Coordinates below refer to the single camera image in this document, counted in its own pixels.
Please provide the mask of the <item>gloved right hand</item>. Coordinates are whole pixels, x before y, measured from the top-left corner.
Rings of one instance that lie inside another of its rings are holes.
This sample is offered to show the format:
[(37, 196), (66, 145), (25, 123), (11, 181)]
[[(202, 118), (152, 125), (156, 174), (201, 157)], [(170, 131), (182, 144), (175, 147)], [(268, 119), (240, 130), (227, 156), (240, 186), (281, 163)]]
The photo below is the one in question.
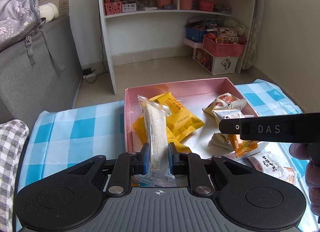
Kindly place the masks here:
[(291, 144), (289, 153), (297, 159), (309, 160), (305, 170), (305, 182), (309, 188), (311, 211), (319, 216), (319, 167), (313, 164), (305, 144)]

